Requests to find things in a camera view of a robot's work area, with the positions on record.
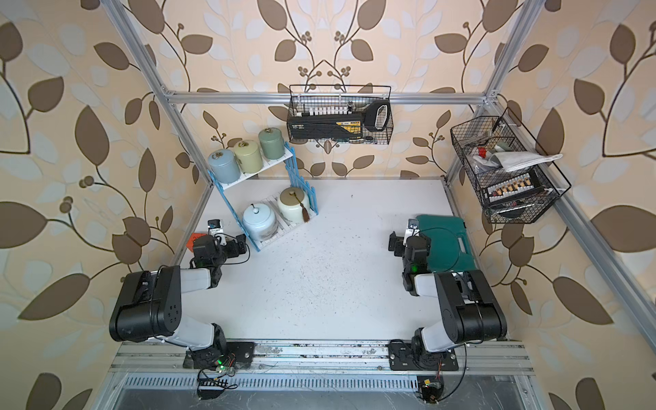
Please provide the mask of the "blue white two-tier shelf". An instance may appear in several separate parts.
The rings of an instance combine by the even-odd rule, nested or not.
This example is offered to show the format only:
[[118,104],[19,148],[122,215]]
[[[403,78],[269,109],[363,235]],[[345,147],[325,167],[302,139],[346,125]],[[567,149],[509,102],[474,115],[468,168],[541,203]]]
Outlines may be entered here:
[[[305,193],[307,194],[307,197],[309,198],[309,208],[310,208],[310,210],[309,210],[309,220],[311,220],[312,218],[319,215],[319,208],[318,208],[316,190],[314,189],[314,187],[312,187],[304,179],[304,177],[300,176],[299,168],[297,166],[296,151],[295,151],[294,148],[292,148],[290,146],[289,143],[285,142],[285,155],[283,157],[281,157],[280,159],[271,161],[271,160],[266,159],[266,157],[263,156],[262,160],[263,160],[263,164],[264,164],[264,166],[262,168],[263,171],[268,170],[268,169],[270,169],[271,167],[273,167],[275,165],[279,165],[279,164],[283,163],[285,165],[285,169],[286,169],[286,172],[288,174],[288,179],[290,181],[290,187],[297,187],[297,188],[303,189],[305,191]],[[232,206],[230,200],[228,199],[228,197],[226,195],[226,191],[228,189],[230,189],[234,186],[238,186],[238,185],[244,183],[246,180],[254,178],[258,175],[258,173],[257,174],[244,174],[243,172],[241,172],[241,173],[242,174],[241,174],[240,179],[237,180],[236,182],[232,183],[232,184],[220,184],[220,182],[218,182],[217,179],[215,179],[215,176],[213,175],[213,172],[212,172],[211,169],[208,171],[208,176],[209,176],[210,180],[212,181],[212,183],[214,184],[215,188],[220,193],[221,197],[223,198],[223,200],[225,202],[225,205],[227,205],[227,208],[232,213],[232,216],[234,217],[235,221],[237,222],[237,225],[239,226],[241,231],[244,233],[246,238],[249,240],[250,246],[252,247],[252,249],[254,249],[257,252],[260,252],[260,251],[262,251],[262,249],[266,248],[268,245],[272,244],[274,241],[276,241],[276,240],[282,238],[284,235],[292,232],[297,227],[300,227],[300,225],[302,225],[302,223],[300,223],[300,224],[290,223],[286,219],[283,218],[282,213],[280,213],[280,211],[278,209],[278,196],[280,195],[280,193],[274,194],[274,195],[271,195],[271,196],[268,196],[268,197],[263,197],[263,198],[255,201],[254,203],[266,203],[267,205],[269,205],[273,209],[273,211],[276,215],[277,221],[278,221],[278,232],[267,241],[263,241],[263,242],[254,241],[251,238],[251,236],[249,235],[249,233],[246,230],[246,228],[244,226],[244,223],[243,223],[243,213],[244,213],[244,210],[246,210],[247,207],[244,208],[244,210],[241,211],[241,212],[235,210],[234,206]]]

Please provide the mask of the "cream jar with tassel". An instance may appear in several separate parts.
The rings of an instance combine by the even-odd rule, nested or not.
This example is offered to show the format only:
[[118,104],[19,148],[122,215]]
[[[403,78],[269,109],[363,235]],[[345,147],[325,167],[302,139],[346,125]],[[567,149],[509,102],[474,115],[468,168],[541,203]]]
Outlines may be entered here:
[[278,209],[283,218],[290,223],[300,224],[309,221],[309,198],[301,188],[284,189],[278,196]]

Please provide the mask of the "blue cylindrical tea canister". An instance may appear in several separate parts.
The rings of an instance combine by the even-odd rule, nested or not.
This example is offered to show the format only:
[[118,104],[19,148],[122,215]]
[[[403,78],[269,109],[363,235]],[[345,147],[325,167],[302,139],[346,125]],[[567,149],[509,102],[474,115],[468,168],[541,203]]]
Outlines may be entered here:
[[240,179],[241,170],[237,164],[237,157],[231,150],[217,150],[209,155],[210,166],[215,179],[220,184],[232,184]]

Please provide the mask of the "yellow-green cylindrical tea canister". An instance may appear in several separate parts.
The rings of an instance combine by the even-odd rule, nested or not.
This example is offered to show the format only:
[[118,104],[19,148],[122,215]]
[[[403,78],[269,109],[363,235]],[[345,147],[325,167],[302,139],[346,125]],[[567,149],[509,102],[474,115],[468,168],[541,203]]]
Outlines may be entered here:
[[260,146],[254,140],[242,140],[234,146],[237,163],[244,174],[257,174],[263,168]]

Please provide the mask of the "green cylindrical tea canister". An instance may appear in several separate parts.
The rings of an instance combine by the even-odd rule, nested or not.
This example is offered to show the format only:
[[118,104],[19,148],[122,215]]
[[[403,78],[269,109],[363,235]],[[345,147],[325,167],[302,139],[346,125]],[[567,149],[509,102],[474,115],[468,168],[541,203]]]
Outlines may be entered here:
[[269,127],[258,133],[262,153],[268,160],[278,160],[285,155],[285,142],[282,131],[276,127]]

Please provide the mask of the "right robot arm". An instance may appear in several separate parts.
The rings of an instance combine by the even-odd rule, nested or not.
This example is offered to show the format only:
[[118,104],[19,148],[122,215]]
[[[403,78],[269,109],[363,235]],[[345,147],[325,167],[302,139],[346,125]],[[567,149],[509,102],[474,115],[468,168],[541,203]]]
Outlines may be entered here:
[[435,324],[417,329],[410,341],[389,342],[393,371],[437,372],[442,366],[457,370],[456,348],[507,336],[506,317],[481,271],[430,270],[432,241],[422,233],[391,233],[388,250],[402,260],[404,289],[413,297],[437,299],[439,313]]

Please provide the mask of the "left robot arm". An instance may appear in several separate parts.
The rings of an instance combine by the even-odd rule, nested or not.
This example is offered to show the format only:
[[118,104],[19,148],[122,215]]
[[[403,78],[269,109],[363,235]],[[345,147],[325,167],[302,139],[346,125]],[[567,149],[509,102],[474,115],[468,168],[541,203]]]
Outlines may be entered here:
[[155,340],[183,348],[183,367],[188,369],[249,368],[256,345],[228,342],[219,325],[186,314],[182,298],[217,287],[227,260],[249,254],[246,236],[201,235],[193,241],[192,253],[188,268],[161,266],[128,274],[110,318],[109,334],[117,342]]

